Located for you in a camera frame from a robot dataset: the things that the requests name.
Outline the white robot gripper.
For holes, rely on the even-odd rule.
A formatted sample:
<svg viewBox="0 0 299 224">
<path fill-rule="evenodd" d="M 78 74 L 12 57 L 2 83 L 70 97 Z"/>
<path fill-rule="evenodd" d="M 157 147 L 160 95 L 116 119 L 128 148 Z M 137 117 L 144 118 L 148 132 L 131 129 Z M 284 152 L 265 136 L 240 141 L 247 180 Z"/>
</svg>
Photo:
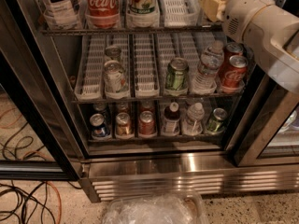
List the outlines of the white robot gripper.
<svg viewBox="0 0 299 224">
<path fill-rule="evenodd" d="M 270 15 L 265 11 L 276 6 L 273 0 L 199 0 L 199 5 L 210 21 L 223 20 L 223 32 L 235 42 L 248 45 L 252 35 L 276 44 L 273 29 L 265 25 Z"/>
</svg>

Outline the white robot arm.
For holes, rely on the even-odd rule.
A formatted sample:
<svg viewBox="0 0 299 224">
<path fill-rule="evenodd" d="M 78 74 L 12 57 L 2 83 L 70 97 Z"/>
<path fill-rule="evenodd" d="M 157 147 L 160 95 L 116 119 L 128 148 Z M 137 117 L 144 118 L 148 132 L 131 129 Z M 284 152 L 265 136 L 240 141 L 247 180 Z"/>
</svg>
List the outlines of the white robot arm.
<svg viewBox="0 0 299 224">
<path fill-rule="evenodd" d="M 274 0 L 198 0 L 236 43 L 252 49 L 255 62 L 287 91 L 299 93 L 299 18 Z"/>
</svg>

